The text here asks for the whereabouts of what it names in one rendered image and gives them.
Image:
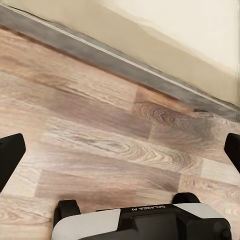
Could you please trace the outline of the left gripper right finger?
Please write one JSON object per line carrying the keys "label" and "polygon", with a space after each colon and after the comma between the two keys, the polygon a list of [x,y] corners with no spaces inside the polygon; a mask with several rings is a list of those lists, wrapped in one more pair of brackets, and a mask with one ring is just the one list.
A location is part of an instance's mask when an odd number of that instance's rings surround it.
{"label": "left gripper right finger", "polygon": [[224,151],[240,173],[240,135],[229,133],[227,135]]}

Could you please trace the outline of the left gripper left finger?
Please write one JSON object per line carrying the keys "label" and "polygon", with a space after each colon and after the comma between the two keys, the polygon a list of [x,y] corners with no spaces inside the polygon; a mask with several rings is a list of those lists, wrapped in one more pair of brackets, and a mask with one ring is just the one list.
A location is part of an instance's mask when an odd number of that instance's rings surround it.
{"label": "left gripper left finger", "polygon": [[22,133],[0,138],[0,193],[26,153]]}

